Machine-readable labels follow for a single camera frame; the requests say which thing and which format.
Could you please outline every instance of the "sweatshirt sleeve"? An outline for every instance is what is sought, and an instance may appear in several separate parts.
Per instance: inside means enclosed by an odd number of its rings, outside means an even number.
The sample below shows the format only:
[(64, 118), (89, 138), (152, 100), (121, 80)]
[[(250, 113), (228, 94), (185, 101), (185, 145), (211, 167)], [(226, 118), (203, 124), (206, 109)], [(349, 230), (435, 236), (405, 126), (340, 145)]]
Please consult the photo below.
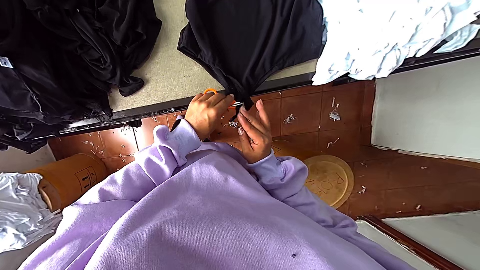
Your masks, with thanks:
[(200, 147), (196, 132), (184, 119), (170, 132), (154, 129), (155, 142), (135, 154), (135, 161), (93, 186), (63, 210), (55, 235), (41, 245), (20, 269), (76, 269), (89, 261), (110, 228), (156, 186), (186, 163)]
[(387, 270), (411, 270), (409, 264), (390, 254), (379, 244), (357, 232), (357, 224), (347, 215), (335, 210), (304, 185), (307, 166), (294, 157), (270, 155), (249, 164), (260, 185), (274, 198), (314, 220), (330, 232), (354, 244)]

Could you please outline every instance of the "white wall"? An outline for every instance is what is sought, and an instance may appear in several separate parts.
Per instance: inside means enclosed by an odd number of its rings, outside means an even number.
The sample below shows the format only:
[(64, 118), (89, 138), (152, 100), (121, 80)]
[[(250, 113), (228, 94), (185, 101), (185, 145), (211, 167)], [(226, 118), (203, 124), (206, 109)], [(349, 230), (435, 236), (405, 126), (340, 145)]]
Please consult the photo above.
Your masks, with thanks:
[(360, 234), (381, 245), (384, 249), (388, 250), (388, 252), (404, 260), (413, 268), (417, 270), (436, 270), (436, 268), (430, 265), (428, 262), (408, 251), (402, 245), (395, 242), (390, 237), (386, 236), (375, 227), (368, 224), (366, 221), (358, 220), (356, 223), (358, 225), (357, 231)]
[(383, 220), (465, 270), (480, 270), (480, 211)]
[(480, 161), (480, 57), (378, 79), (372, 144)]
[(0, 172), (24, 172), (53, 161), (55, 161), (55, 158), (48, 145), (32, 154), (26, 154), (22, 150), (9, 147), (6, 151), (0, 151)]

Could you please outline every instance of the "lavender sweatshirt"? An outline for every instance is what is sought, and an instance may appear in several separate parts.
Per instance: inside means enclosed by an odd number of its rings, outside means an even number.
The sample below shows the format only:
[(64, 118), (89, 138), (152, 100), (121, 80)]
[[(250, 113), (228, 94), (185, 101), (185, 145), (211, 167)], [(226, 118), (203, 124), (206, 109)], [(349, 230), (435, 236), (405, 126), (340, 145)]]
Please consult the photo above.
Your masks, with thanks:
[(412, 269), (304, 186), (273, 153), (248, 164), (188, 122), (63, 210), (21, 269)]

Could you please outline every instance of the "finger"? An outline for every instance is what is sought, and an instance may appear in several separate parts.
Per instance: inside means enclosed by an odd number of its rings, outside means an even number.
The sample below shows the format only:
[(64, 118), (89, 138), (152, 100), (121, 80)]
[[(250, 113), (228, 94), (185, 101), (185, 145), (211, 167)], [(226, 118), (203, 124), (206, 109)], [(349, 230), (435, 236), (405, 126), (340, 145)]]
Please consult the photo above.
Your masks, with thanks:
[(267, 129), (263, 126), (263, 124), (260, 122), (260, 120), (253, 114), (248, 112), (244, 107), (240, 108), (240, 112), (242, 113), (243, 116), (245, 116), (246, 119), (252, 123), (252, 125), (259, 130), (263, 134), (267, 134)]
[(217, 94), (214, 94), (213, 97), (209, 98), (207, 102), (210, 103), (211, 107), (213, 107), (224, 98), (225, 98), (224, 94), (217, 93)]
[(221, 110), (222, 112), (226, 111), (227, 108), (232, 104), (233, 99), (234, 99), (233, 94), (230, 94), (230, 95), (226, 96), (225, 98), (223, 98), (222, 100), (220, 100), (215, 105), (215, 107), (218, 107), (218, 109)]
[(208, 92), (198, 99), (198, 101), (206, 101), (214, 95), (213, 92)]
[(202, 96), (203, 96), (203, 94), (202, 94), (202, 93), (198, 93), (198, 94), (196, 94), (196, 95), (193, 97), (193, 99), (190, 101), (190, 103), (192, 103), (192, 102), (194, 102), (194, 101), (198, 100), (198, 99), (199, 99), (199, 98), (201, 98)]
[(243, 130), (247, 133), (248, 137), (252, 138), (255, 144), (262, 139), (262, 133), (256, 129), (246, 118), (243, 116), (242, 113), (239, 113), (237, 116)]
[(265, 112), (264, 102), (259, 99), (255, 104), (258, 110), (258, 115), (260, 116), (260, 121), (264, 125), (264, 127), (270, 131), (270, 120), (268, 119), (268, 115)]
[(250, 138), (248, 138), (247, 133), (242, 129), (242, 127), (237, 128), (240, 137), (241, 151), (243, 153), (248, 153), (253, 151), (252, 146), (250, 145)]

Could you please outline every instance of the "floor tile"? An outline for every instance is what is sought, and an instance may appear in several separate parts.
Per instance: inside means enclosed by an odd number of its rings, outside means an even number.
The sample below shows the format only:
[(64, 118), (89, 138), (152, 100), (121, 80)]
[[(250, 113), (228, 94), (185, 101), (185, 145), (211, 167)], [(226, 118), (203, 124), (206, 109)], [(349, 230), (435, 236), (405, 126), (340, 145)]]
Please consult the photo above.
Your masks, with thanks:
[(172, 126), (175, 123), (175, 121), (177, 120), (178, 115), (185, 116), (186, 113), (187, 113), (186, 110), (182, 110), (182, 111), (177, 111), (177, 112), (172, 112), (172, 113), (167, 114), (168, 128), (172, 129)]
[(240, 142), (231, 143), (230, 145), (241, 151), (241, 144), (240, 144)]
[(134, 160), (135, 158), (132, 156), (102, 159), (102, 161), (105, 163), (105, 166), (107, 167), (107, 171), (109, 174), (120, 170), (125, 165)]
[(320, 131), (318, 149), (328, 155), (339, 157), (345, 162), (357, 161), (359, 136), (359, 128)]
[(360, 126), (363, 88), (323, 93), (320, 131)]
[[(272, 137), (280, 136), (280, 99), (263, 100), (265, 111), (270, 121)], [(256, 107), (252, 107), (252, 113), (257, 113)]]
[(318, 131), (322, 93), (287, 97), (281, 100), (282, 136)]
[(154, 142), (153, 129), (158, 125), (168, 126), (166, 115), (142, 119), (142, 126), (134, 130), (135, 139), (137, 140), (137, 146), (139, 150), (151, 145)]
[(416, 207), (420, 205), (419, 211), (425, 213), (426, 206), (431, 204), (429, 202), (430, 198), (426, 197), (424, 186), (389, 189), (385, 191), (383, 212), (388, 214), (416, 212)]
[(378, 149), (374, 146), (360, 145), (357, 161), (387, 159), (387, 158), (400, 158), (400, 157), (404, 157), (404, 156), (406, 156), (406, 155), (405, 154), (400, 154), (400, 153), (398, 153), (397, 151), (394, 151), (394, 150), (382, 150), (382, 149)]
[(348, 198), (348, 215), (357, 217), (373, 215), (382, 212), (385, 191), (369, 191), (365, 193), (352, 193)]
[(95, 154), (100, 158), (104, 154), (104, 146), (98, 132), (79, 134), (48, 140), (56, 160), (61, 160), (75, 154)]
[(257, 102), (257, 100), (259, 100), (259, 99), (269, 100), (269, 99), (276, 99), (276, 98), (281, 98), (281, 97), (282, 97), (282, 95), (280, 94), (280, 92), (273, 92), (273, 93), (253, 96), (251, 98), (252, 98), (253, 102)]
[[(214, 142), (226, 142), (234, 143), (239, 142), (239, 134), (236, 128), (228, 125), (232, 116), (235, 115), (235, 109), (229, 109), (224, 115), (223, 119), (220, 122), (220, 125), (210, 134), (210, 140)], [(241, 126), (238, 123), (238, 120), (235, 119), (234, 122), (237, 122), (237, 127)]]
[(127, 156), (138, 151), (132, 127), (125, 126), (100, 131), (100, 138), (105, 146), (103, 158)]
[(362, 126), (360, 128), (360, 144), (365, 146), (372, 144), (372, 126)]
[(444, 185), (476, 179), (480, 179), (479, 169), (405, 155), (393, 161), (388, 188)]
[(349, 205), (349, 203), (348, 203), (348, 200), (347, 200), (339, 208), (337, 208), (337, 211), (348, 215), (348, 205)]
[(318, 132), (287, 135), (282, 136), (281, 139), (289, 141), (298, 147), (302, 147), (310, 151), (318, 150)]
[(375, 101), (375, 81), (365, 82), (365, 90), (363, 92), (363, 105), (361, 112), (361, 125), (372, 125), (373, 102)]
[(362, 186), (368, 191), (385, 190), (387, 188), (392, 160), (393, 159), (382, 159), (355, 162), (352, 168), (355, 176), (352, 192), (359, 192), (362, 190)]
[(318, 93), (323, 91), (323, 86), (302, 86), (293, 89), (283, 90), (282, 98)]
[(385, 192), (384, 211), (435, 214), (478, 210), (480, 207), (478, 194), (480, 181), (390, 189)]

